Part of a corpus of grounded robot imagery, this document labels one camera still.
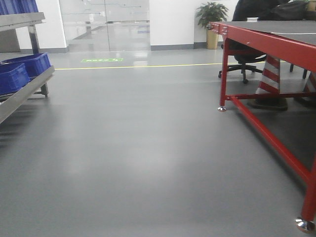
yellow floor line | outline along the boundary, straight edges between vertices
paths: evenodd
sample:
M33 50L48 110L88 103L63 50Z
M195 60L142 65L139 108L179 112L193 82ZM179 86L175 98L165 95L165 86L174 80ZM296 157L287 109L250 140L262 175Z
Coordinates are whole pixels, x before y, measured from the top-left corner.
M55 70L88 70L88 69L122 69L122 68L167 68L167 67L187 67L187 66L209 66L221 65L222 63L200 63L200 64L178 64L178 65L152 65L152 66L121 66L121 67L95 67L95 68L55 68Z

potted plant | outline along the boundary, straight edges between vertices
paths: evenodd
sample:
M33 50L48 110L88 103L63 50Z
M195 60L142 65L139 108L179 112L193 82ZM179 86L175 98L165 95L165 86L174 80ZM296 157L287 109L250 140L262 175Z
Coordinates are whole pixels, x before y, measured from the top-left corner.
M209 30L209 22L226 21L228 8L221 3L207 2L197 8L196 17L199 18L198 25L207 29L206 47L208 49L216 49L218 43L218 34Z

glass door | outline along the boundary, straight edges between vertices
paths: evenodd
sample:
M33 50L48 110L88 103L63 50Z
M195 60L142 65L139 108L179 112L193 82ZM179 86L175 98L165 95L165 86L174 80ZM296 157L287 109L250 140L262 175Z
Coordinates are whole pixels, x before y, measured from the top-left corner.
M69 51L150 50L149 0L60 0Z

metal shelf rack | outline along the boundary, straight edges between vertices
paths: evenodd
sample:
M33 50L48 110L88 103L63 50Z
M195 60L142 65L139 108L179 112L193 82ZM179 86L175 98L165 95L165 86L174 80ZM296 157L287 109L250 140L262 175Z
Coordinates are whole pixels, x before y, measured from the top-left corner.
M39 53L39 43L35 25L42 23L44 19L45 16L43 12L0 15L0 31L28 27L33 54L37 54ZM54 71L54 67L51 66L19 91L0 97L1 101L4 100L0 104L0 123L18 109L31 95L42 94L47 97L48 87L46 82L53 76Z

striped traffic cone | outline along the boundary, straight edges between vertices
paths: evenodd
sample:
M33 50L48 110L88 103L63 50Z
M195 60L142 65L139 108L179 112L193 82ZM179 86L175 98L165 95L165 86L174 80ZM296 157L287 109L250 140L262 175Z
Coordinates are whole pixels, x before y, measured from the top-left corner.
M310 72L308 78L305 79L303 86L303 92L316 92L316 73ZM303 105L316 107L315 97L296 97L294 100L300 102Z
M256 94L280 93L280 59L267 55ZM285 98L251 99L248 105L257 109L287 110Z
M269 55L267 55L262 79L256 90L256 94L264 93L280 93L280 60Z

